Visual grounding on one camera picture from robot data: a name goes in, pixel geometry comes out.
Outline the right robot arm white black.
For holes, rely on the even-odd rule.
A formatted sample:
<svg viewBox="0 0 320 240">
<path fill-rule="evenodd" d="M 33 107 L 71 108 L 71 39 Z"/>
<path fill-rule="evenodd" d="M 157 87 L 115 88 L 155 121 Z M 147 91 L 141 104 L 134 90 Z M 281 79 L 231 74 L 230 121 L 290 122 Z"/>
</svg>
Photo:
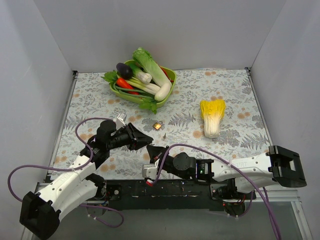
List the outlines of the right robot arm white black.
<svg viewBox="0 0 320 240">
<path fill-rule="evenodd" d="M 203 185 L 226 181 L 226 192 L 232 199 L 276 184 L 285 188 L 307 185 L 299 154 L 281 146 L 271 145 L 266 153 L 230 161 L 215 154 L 211 159 L 196 159 L 185 152 L 170 156 L 169 150 L 147 146 L 150 163 L 143 165 L 142 176 L 148 185 L 156 183 L 161 171 Z"/>
</svg>

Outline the small brass padlock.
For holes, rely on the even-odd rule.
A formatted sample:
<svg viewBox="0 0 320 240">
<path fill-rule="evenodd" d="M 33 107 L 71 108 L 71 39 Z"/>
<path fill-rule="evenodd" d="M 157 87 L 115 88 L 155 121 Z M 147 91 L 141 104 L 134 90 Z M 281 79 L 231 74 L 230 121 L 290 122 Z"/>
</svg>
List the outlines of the small brass padlock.
<svg viewBox="0 0 320 240">
<path fill-rule="evenodd" d="M 163 121 L 157 121 L 152 125 L 152 127 L 158 131 L 162 128 L 163 125 L 164 125 Z"/>
</svg>

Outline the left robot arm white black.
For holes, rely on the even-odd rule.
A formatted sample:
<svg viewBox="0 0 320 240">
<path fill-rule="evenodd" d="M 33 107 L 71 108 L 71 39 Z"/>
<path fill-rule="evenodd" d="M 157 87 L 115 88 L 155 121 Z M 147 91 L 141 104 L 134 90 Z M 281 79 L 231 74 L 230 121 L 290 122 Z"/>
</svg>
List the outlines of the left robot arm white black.
<svg viewBox="0 0 320 240">
<path fill-rule="evenodd" d="M 71 166 L 46 187 L 23 197 L 19 222 L 39 239 L 47 240 L 61 220 L 85 200 L 106 196 L 104 179 L 94 172 L 109 158 L 110 150 L 126 146 L 136 151 L 152 141 L 132 123 L 117 127 L 113 120 L 105 119 Z"/>
</svg>

